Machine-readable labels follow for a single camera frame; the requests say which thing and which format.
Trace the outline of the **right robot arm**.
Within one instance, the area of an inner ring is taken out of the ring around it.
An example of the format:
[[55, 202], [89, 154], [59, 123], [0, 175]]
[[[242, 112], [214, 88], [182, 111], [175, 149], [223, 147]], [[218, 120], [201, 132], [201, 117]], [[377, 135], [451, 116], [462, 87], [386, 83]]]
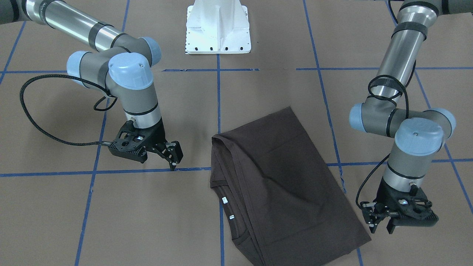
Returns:
[[[159, 44], [150, 37], [135, 38], [109, 23], [78, 10], [63, 0], [2, 0], [1, 24], [32, 21], [64, 32], [93, 49], [69, 56], [67, 73], [46, 74], [29, 79], [19, 99], [31, 124], [47, 137], [71, 146], [105, 146], [114, 156], [144, 163], [155, 153], [174, 171], [183, 159], [178, 141], [167, 141], [152, 67], [161, 60]], [[28, 85], [46, 78], [72, 79], [81, 86], [120, 101], [126, 122], [113, 141], [71, 143], [42, 129], [29, 113], [24, 94]]]

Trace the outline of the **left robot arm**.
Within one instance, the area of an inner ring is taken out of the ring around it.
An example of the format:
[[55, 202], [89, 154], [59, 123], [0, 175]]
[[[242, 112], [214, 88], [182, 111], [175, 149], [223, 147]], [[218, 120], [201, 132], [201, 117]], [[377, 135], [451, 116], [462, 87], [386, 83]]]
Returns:
[[429, 27], [441, 15], [471, 12], [471, 0], [404, 1], [380, 69], [368, 83], [368, 96], [350, 111], [352, 128], [395, 140], [383, 159], [387, 166], [373, 202], [356, 197], [371, 233], [385, 218], [390, 234], [398, 226], [431, 227], [439, 220], [421, 184], [436, 153], [454, 133], [456, 119], [443, 108], [411, 110], [406, 89]]

